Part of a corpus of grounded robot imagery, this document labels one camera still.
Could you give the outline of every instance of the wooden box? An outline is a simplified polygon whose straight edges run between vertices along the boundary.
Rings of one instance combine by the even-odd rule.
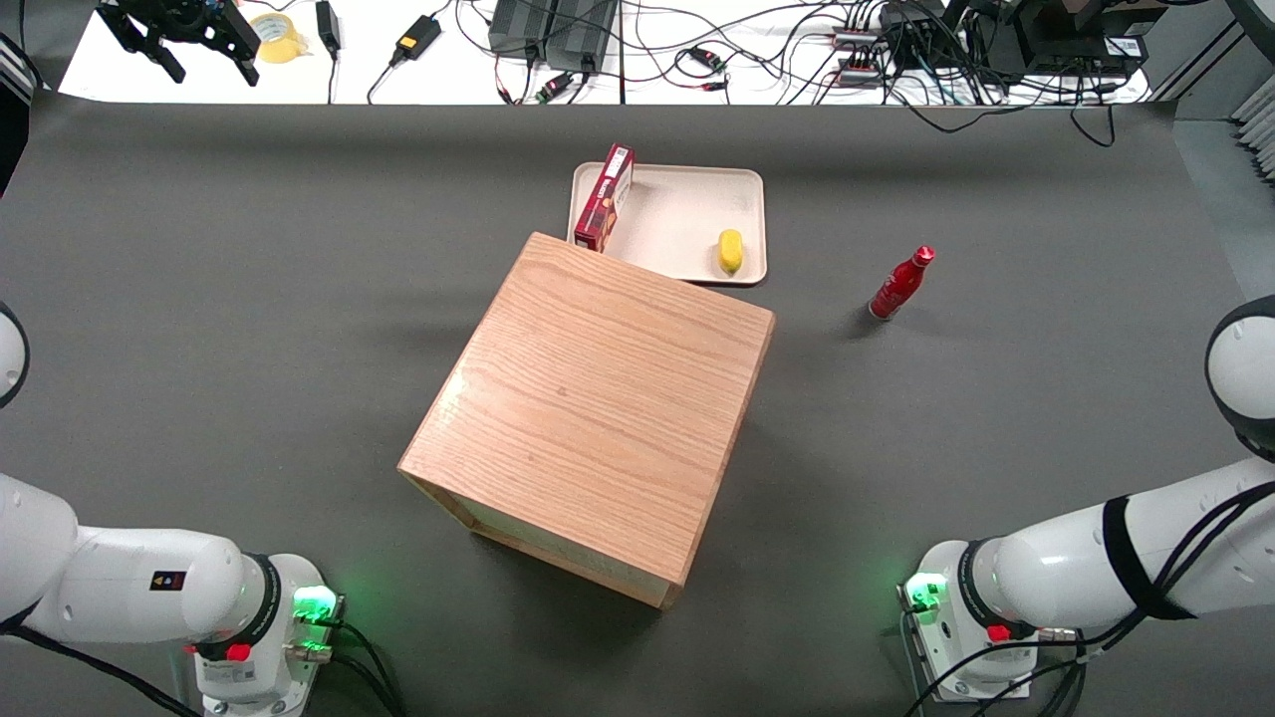
[[[774,314],[532,235],[399,471],[469,529],[666,609]]]

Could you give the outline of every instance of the bottle cap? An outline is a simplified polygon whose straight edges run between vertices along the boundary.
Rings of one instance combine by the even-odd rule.
[[[935,250],[929,246],[922,246],[912,255],[912,260],[915,262],[918,267],[927,267],[935,260]]]

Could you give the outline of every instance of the power adapter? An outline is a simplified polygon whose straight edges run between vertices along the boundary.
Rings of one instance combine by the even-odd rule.
[[[544,87],[536,93],[536,101],[541,105],[548,105],[550,100],[561,97],[569,87],[571,87],[571,73],[562,73],[544,83]]]
[[[412,27],[407,28],[403,37],[394,43],[394,55],[390,57],[390,66],[402,65],[407,60],[417,60],[425,54],[430,45],[442,34],[439,20],[421,15]]]
[[[328,0],[315,3],[315,17],[319,22],[319,40],[328,48],[328,55],[335,60],[337,52],[340,52],[340,20],[332,9],[332,3]]]

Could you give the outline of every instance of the yellow tape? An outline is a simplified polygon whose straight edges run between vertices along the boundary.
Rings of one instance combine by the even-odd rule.
[[[306,52],[306,41],[297,33],[297,28],[287,15],[266,13],[251,24],[252,32],[261,38],[256,56],[263,63],[288,63]]]

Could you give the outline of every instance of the red bottle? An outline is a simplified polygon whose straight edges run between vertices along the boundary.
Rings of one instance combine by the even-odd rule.
[[[894,313],[921,288],[921,282],[926,278],[926,267],[933,260],[935,250],[922,246],[912,255],[912,259],[895,267],[894,272],[886,277],[885,283],[881,285],[881,290],[872,297],[872,302],[868,304],[868,313],[882,322],[890,320]]]

